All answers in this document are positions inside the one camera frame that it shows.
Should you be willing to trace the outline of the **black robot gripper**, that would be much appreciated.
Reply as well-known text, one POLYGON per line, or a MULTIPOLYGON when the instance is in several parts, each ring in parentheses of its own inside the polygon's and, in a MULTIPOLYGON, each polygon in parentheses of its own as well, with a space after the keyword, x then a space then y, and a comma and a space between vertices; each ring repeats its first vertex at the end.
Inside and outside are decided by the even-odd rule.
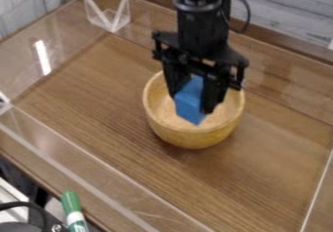
POLYGON ((242 88, 249 60, 229 46, 230 1, 177 0, 177 30, 154 30, 153 58, 162 63, 169 96, 191 75, 202 78, 201 110, 213 112, 229 88, 242 88))

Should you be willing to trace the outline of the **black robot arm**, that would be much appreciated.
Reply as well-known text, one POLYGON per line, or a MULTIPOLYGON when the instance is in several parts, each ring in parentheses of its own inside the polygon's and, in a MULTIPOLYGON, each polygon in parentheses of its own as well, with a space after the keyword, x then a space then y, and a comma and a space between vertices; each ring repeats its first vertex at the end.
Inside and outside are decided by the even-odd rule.
POLYGON ((198 110, 209 114, 230 89, 239 90, 249 59, 229 45, 231 0, 175 0, 177 30, 151 32, 153 58, 162 63, 173 96, 197 75, 202 78, 198 110))

